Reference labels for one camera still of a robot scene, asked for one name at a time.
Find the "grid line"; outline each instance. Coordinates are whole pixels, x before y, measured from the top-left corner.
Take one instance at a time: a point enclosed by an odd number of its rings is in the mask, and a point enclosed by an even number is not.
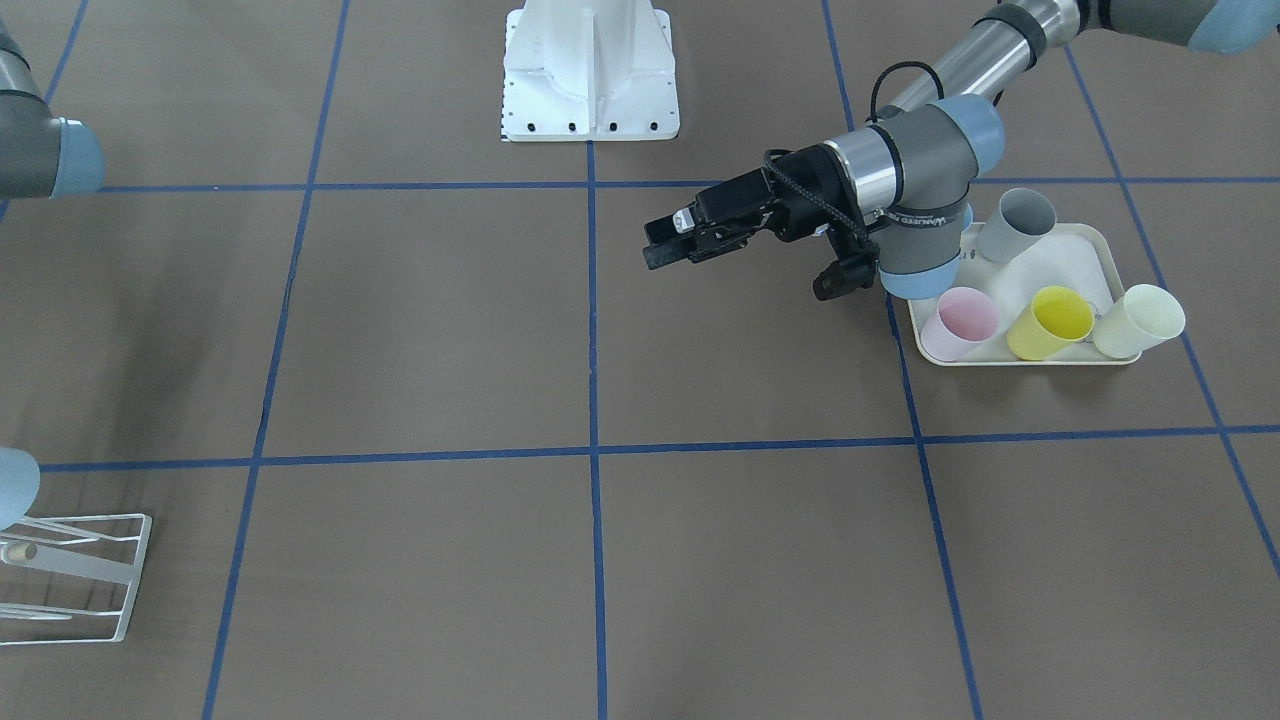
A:
[[[333,53],[329,59],[329,76],[325,81],[324,100],[320,105],[320,118],[316,120],[315,141],[311,147],[311,164],[307,169],[308,190],[302,196],[302,206],[298,210],[298,225],[293,238],[293,250],[289,258],[289,272],[284,282],[284,296],[280,300],[280,314],[276,322],[275,342],[271,348],[271,363],[266,374],[266,387],[262,392],[262,416],[259,421],[256,438],[253,442],[253,456],[250,460],[248,478],[244,482],[244,500],[241,505],[239,525],[236,532],[236,546],[232,551],[232,562],[227,573],[227,593],[223,600],[221,618],[218,624],[218,639],[214,644],[214,657],[209,669],[209,685],[205,691],[204,720],[212,720],[214,706],[218,701],[218,688],[221,679],[223,660],[227,655],[227,639],[230,633],[232,614],[236,607],[236,592],[239,587],[239,569],[244,560],[244,544],[248,538],[248,525],[253,514],[253,497],[257,492],[257,477],[262,466],[262,451],[266,446],[266,432],[271,420],[271,404],[275,396],[275,380],[280,368],[280,357],[284,352],[284,336],[289,324],[289,304],[293,296],[293,282],[298,274],[298,258],[302,254],[302,243],[307,231],[307,218],[311,211],[311,186],[315,184],[316,173],[320,167],[320,152],[324,149],[325,127],[329,118],[329,108],[333,104],[333,88],[338,77],[338,64],[342,59],[342,44],[346,37],[347,14],[351,10],[351,0],[343,0],[338,15],[338,28],[334,33]]]
[[[1107,160],[1111,163],[1111,169],[1115,172],[1116,179],[1120,183],[1120,191],[1124,193],[1125,204],[1129,206],[1130,215],[1133,215],[1134,225],[1138,229],[1138,237],[1142,240],[1142,246],[1147,252],[1147,260],[1151,263],[1151,269],[1155,272],[1156,282],[1160,287],[1169,290],[1169,284],[1165,281],[1165,273],[1161,270],[1160,261],[1156,259],[1156,250],[1151,243],[1151,237],[1147,234],[1146,223],[1142,220],[1142,213],[1138,210],[1138,204],[1134,201],[1133,192],[1129,190],[1128,179],[1120,168],[1120,160],[1116,158],[1115,150],[1111,146],[1111,138],[1107,137],[1106,127],[1102,124],[1102,115],[1098,113],[1097,105],[1093,102],[1093,96],[1089,94],[1088,83],[1084,81],[1084,73],[1080,72],[1080,65],[1075,61],[1075,54],[1071,53],[1071,49],[1064,47],[1062,50],[1066,51],[1068,63],[1071,65],[1071,73],[1075,76],[1075,82],[1079,85],[1080,92],[1084,95],[1084,104],[1089,109],[1089,115],[1092,115],[1093,126],[1098,132],[1098,137],[1102,140],[1102,147],[1107,154]],[[1213,416],[1213,425],[1217,429],[1219,438],[1222,441],[1222,450],[1226,452],[1226,457],[1231,464],[1231,470],[1235,473],[1235,480],[1240,486],[1240,493],[1244,496],[1245,505],[1249,507],[1249,514],[1253,516],[1253,524],[1258,529],[1262,546],[1266,548],[1267,555],[1271,559],[1271,568],[1275,570],[1276,578],[1280,579],[1280,555],[1276,552],[1275,541],[1271,538],[1271,530],[1267,528],[1266,519],[1262,516],[1262,510],[1258,507],[1258,501],[1253,495],[1253,488],[1249,487],[1249,479],[1244,474],[1240,459],[1235,454],[1235,446],[1231,443],[1231,436],[1226,432],[1222,415],[1219,411],[1217,402],[1213,400],[1213,392],[1210,389],[1208,378],[1204,375],[1204,369],[1201,366],[1199,359],[1196,355],[1196,347],[1192,345],[1190,334],[1184,332],[1181,341],[1183,348],[1187,351],[1187,359],[1190,361],[1192,370],[1196,373],[1196,380],[1199,383],[1201,393],[1204,396],[1204,404],[1208,406],[1208,411]]]
[[[710,187],[723,179],[596,181],[598,190]],[[1115,177],[980,177],[974,184],[1120,184]],[[1128,184],[1271,184],[1280,177],[1126,177]],[[151,195],[182,192],[348,192],[372,190],[585,190],[585,181],[404,181],[404,182],[316,182],[316,183],[223,183],[223,184],[109,184],[105,195]]]
[[[600,493],[600,363],[596,273],[595,143],[586,143],[588,423],[591,466],[591,560],[595,588],[595,702],[599,720],[609,717],[609,671],[604,594],[604,507]]]
[[[1231,436],[1280,434],[1280,425],[1228,425]],[[987,433],[963,436],[920,436],[920,442],[933,445],[983,445],[1018,442],[1087,442],[1097,439],[1143,439],[1162,437],[1216,436],[1216,427],[1132,428],[1114,430],[1053,430],[1027,433]],[[664,455],[692,452],[771,452],[786,450],[829,450],[855,447],[902,447],[915,445],[914,436],[878,438],[672,442],[641,445],[600,445],[599,455]],[[453,462],[467,460],[515,460],[532,457],[589,457],[589,446],[553,446],[498,450],[428,450],[402,452],[365,452],[347,455],[264,455],[256,462],[262,468],[303,465],[375,465],[389,462]],[[195,457],[177,460],[122,460],[101,462],[41,464],[41,473],[128,473],[146,470],[193,470],[206,468],[248,468],[252,457]]]
[[[835,72],[844,78],[844,67],[840,63],[840,50],[836,41],[835,24],[831,17],[828,0],[822,0],[823,19],[827,23],[827,38],[831,42],[831,55],[835,63]],[[841,104],[845,109],[845,118],[849,132],[854,132],[852,109],[849,104],[849,94],[845,91],[844,81],[840,83]],[[911,441],[915,446],[915,456],[920,465],[920,482],[924,484],[924,495],[929,506],[929,520],[933,525],[933,542],[938,551],[938,562],[942,569],[942,580],[947,592],[947,605],[951,610],[951,623],[955,628],[956,646],[960,652],[960,664],[964,671],[965,687],[969,692],[969,706],[974,720],[983,720],[982,696],[978,691],[977,673],[973,667],[973,657],[969,652],[969,635],[965,632],[964,612],[960,609],[960,596],[956,592],[955,575],[951,570],[951,553],[947,550],[946,532],[942,527],[942,514],[938,510],[938,500],[933,488],[933,473],[929,470],[929,455],[924,443],[924,434],[920,432],[920,416],[915,407],[915,393],[911,391],[911,373],[906,365],[906,351],[902,346],[902,333],[897,323],[897,313],[893,310],[893,297],[884,293],[884,311],[888,327],[893,333],[893,343],[897,346],[899,368],[902,375],[902,393],[906,401],[906,411],[911,420]]]

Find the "tray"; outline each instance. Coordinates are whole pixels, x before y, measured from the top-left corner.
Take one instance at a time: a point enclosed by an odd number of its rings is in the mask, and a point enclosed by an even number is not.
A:
[[[1060,284],[1079,292],[1093,306],[1094,318],[1101,318],[1124,295],[1124,284],[1111,249],[1102,233],[1089,225],[1078,223],[1059,223],[1029,250],[1014,258],[1005,265],[992,263],[978,254],[975,247],[978,232],[983,223],[974,223],[960,237],[960,270],[956,286],[980,290],[991,296],[1000,307],[1000,328],[987,342],[954,363],[943,363],[924,351],[920,345],[920,329],[933,314],[938,301],[911,300],[908,307],[911,314],[915,347],[925,360],[943,366],[1021,366],[1021,365],[1128,365],[1142,357],[1107,357],[1093,347],[1092,337],[1057,352],[1048,360],[1021,360],[1005,345],[1005,332],[1019,313],[1027,307],[1032,296],[1051,284]]]

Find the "cup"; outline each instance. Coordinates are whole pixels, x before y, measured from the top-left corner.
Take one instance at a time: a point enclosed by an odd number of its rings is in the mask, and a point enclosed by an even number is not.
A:
[[[1023,360],[1044,360],[1084,340],[1093,329],[1093,306],[1074,290],[1041,288],[1010,325],[1005,341]]]
[[[1057,224],[1057,211],[1048,197],[1027,187],[1000,196],[996,211],[978,233],[978,252],[992,263],[1009,263]]]
[[[1135,284],[1093,329],[1093,346],[1107,357],[1133,357],[1183,333],[1187,315],[1178,299],[1153,284]]]
[[[920,346],[942,363],[959,360],[1000,328],[996,301],[972,287],[952,287],[938,297],[920,329]]]

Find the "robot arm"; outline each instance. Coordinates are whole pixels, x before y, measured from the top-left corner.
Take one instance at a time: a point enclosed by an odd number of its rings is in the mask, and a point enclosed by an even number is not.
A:
[[[645,260],[650,269],[700,263],[745,247],[762,229],[785,242],[824,232],[836,261],[814,281],[819,300],[870,287],[877,273],[895,296],[933,297],[959,268],[969,182],[1004,155],[991,99],[1044,53],[1106,28],[1231,54],[1277,24],[1280,0],[1009,0],[929,77],[876,110],[872,124],[796,152],[769,151],[764,168],[648,223]]]
[[[93,131],[54,117],[0,20],[0,200],[96,192],[105,174]]]

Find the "pale yellow cup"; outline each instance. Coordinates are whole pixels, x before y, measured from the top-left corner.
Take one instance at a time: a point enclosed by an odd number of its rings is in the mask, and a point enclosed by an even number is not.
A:
[[[1071,288],[1041,288],[1010,325],[1005,342],[1023,360],[1044,360],[1088,337],[1093,307]]]

